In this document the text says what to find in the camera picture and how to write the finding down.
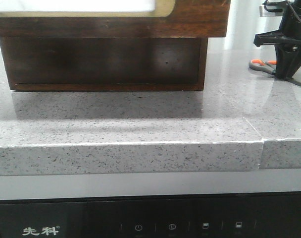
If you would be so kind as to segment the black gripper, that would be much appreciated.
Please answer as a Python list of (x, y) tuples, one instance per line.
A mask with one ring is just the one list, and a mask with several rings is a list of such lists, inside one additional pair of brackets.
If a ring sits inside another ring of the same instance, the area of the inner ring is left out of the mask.
[(263, 6), (270, 13), (281, 13), (282, 20), (278, 30), (256, 34), (253, 43), (257, 47), (275, 45), (275, 76), (278, 79), (292, 79), (301, 67), (301, 0), (266, 0)]

